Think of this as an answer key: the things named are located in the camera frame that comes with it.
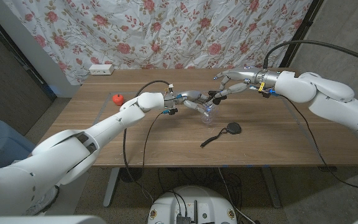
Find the wooden table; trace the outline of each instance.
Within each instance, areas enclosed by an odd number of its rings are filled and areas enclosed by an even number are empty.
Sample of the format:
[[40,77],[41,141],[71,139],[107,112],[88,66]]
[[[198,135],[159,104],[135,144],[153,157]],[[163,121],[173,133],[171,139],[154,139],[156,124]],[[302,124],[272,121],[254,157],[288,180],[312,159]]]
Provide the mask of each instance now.
[[[186,70],[116,70],[108,76],[90,76],[52,124],[42,140],[65,129],[86,129],[119,111],[111,97],[122,94],[126,100],[147,82],[166,80],[175,92],[217,90],[213,77],[221,69]],[[163,83],[144,91],[164,91]],[[358,140],[344,126],[319,118],[296,104],[309,121],[324,159],[331,166],[358,166]],[[229,95],[219,105],[212,125],[201,121],[195,110],[178,106],[173,116],[163,114],[153,125],[147,141],[145,167],[250,167],[250,166],[321,166],[305,122],[281,97],[263,98],[257,91]],[[140,167],[147,131],[161,111],[149,111],[137,125],[128,128],[127,160]],[[237,122],[242,132],[225,134],[200,148],[230,122]],[[122,134],[101,151],[94,166],[124,167]]]

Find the power strip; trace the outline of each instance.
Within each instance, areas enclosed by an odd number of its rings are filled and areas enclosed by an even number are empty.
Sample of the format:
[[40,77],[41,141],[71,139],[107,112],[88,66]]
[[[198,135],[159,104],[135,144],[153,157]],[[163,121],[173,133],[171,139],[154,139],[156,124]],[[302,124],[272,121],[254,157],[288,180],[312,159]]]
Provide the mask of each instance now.
[[109,65],[92,65],[89,68],[91,75],[111,75],[114,71],[114,67]]

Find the gray wall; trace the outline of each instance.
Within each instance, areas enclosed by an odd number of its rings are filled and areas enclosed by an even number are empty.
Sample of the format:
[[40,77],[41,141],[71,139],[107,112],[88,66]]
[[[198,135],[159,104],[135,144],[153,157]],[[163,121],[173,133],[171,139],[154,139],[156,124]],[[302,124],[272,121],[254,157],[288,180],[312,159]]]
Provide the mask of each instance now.
[[59,66],[2,0],[0,0],[0,24],[58,97],[72,97],[76,93],[80,86],[73,86],[67,81]]
[[[325,0],[305,39],[358,52],[358,1]],[[333,49],[303,44],[291,67],[345,83],[358,99],[358,58]]]

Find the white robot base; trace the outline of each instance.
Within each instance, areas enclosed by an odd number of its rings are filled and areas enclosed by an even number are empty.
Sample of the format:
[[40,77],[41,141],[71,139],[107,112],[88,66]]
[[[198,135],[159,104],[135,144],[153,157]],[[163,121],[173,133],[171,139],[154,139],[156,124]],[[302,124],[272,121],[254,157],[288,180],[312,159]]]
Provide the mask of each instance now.
[[173,191],[177,194],[178,200],[172,192],[161,195],[150,209],[148,224],[237,223],[233,206],[217,192],[197,185],[181,186]]

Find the floral fabric backdrop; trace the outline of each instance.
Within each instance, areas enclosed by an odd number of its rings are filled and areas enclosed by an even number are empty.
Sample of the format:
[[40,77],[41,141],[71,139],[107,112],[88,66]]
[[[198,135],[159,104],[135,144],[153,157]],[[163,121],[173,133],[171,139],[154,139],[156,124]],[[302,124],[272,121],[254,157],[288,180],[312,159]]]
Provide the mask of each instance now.
[[[72,85],[91,64],[130,68],[260,66],[312,0],[4,0]],[[278,65],[277,50],[270,66]]]

